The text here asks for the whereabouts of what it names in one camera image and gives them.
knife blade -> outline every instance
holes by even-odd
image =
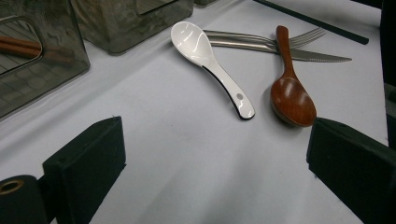
[[[272,45],[266,45],[264,43],[256,43],[250,41],[244,41],[241,39],[224,38],[218,36],[209,36],[209,41],[212,46],[215,47],[226,47],[236,49],[253,49],[264,52],[279,53],[277,48]],[[301,49],[291,49],[291,58],[293,60],[314,62],[314,63],[343,63],[349,62],[352,59],[334,56],[329,54],[316,53]]]

